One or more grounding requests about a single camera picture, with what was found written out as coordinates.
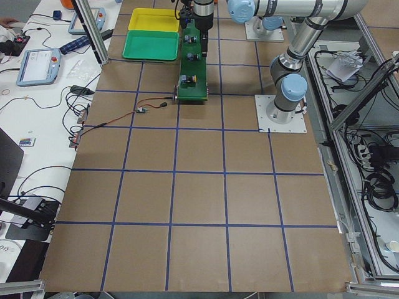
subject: orange object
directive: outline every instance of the orange object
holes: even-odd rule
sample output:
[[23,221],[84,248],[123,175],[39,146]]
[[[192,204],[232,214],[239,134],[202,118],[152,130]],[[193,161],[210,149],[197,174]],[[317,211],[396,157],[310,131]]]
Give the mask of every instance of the orange object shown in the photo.
[[71,0],[60,0],[62,6],[64,6],[67,9],[74,9],[74,6],[72,5],[72,1]]

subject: electronic component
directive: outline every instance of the electronic component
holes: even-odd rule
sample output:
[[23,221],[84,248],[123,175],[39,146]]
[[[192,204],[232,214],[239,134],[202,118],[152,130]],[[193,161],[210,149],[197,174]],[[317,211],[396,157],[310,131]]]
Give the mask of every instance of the electronic component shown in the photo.
[[185,36],[185,42],[187,44],[195,43],[195,42],[197,42],[197,37],[196,36]]
[[86,88],[86,87],[81,87],[78,85],[71,86],[69,91],[71,93],[73,93],[74,95],[92,95],[92,94],[94,94],[94,91],[92,91],[91,89]]
[[80,130],[80,131],[74,133],[74,135],[69,140],[70,148],[75,148],[77,145],[79,145],[80,136],[82,136],[82,133],[83,133],[83,130]]
[[19,140],[19,147],[24,148],[35,145],[36,138],[22,138]]
[[196,83],[197,82],[197,76],[187,76],[187,75],[181,75],[180,77],[182,83]]
[[53,20],[59,21],[59,20],[61,20],[61,16],[62,16],[61,11],[53,11],[52,12]]
[[78,118],[77,118],[77,123],[78,123],[78,124],[81,125],[81,124],[85,123],[85,121],[86,121],[86,119],[87,119],[87,117],[88,117],[88,115],[89,115],[89,108],[90,108],[90,105],[87,104],[86,109],[83,109],[83,110],[79,113],[79,116],[78,116]]
[[370,145],[368,150],[371,154],[370,162],[374,167],[399,161],[399,148],[396,146]]
[[53,84],[60,67],[59,49],[28,50],[24,54],[17,85],[21,87]]
[[[97,25],[97,28],[99,30],[101,30],[105,23],[105,16],[106,16],[105,9],[102,7],[96,7],[96,8],[93,7],[92,14],[93,14],[95,23]],[[77,34],[77,35],[85,34],[82,23],[80,22],[76,13],[74,14],[74,16],[70,22],[68,32],[71,34]]]
[[187,59],[190,61],[196,61],[201,59],[201,55],[199,54],[193,54],[193,53],[187,53]]

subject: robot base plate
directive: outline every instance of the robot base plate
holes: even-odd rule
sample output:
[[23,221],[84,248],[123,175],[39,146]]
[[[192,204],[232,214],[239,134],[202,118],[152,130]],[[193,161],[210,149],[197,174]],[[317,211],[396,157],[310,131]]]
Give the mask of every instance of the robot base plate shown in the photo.
[[248,22],[245,22],[245,32],[247,34],[247,40],[253,40],[256,42],[284,42],[281,29],[273,31],[265,31],[264,34],[259,35],[254,32],[254,23],[256,17],[253,17]]
[[274,95],[255,95],[257,123],[259,132],[271,133],[306,133],[306,125],[302,113],[295,114],[295,117],[288,124],[280,125],[270,120],[266,115],[267,105],[274,100]]

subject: brown cardboard mat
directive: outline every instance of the brown cardboard mat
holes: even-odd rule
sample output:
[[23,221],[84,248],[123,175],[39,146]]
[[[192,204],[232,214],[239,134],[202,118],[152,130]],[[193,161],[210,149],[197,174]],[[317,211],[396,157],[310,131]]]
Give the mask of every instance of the brown cardboard mat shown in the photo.
[[[126,14],[164,2],[123,2],[88,125],[171,96],[178,63],[120,56]],[[276,92],[269,64],[287,37],[247,42],[225,6],[210,32],[207,103],[167,100],[82,138],[41,274],[48,292],[345,290],[349,266],[308,119],[304,135],[258,132],[253,95]]]

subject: small circuit board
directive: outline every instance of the small circuit board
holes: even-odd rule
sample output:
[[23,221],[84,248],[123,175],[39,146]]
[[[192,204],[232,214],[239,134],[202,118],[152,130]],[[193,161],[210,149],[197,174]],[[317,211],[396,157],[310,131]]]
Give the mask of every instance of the small circuit board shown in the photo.
[[201,56],[200,32],[194,21],[183,30],[179,84],[176,87],[179,101],[207,101],[206,57]]

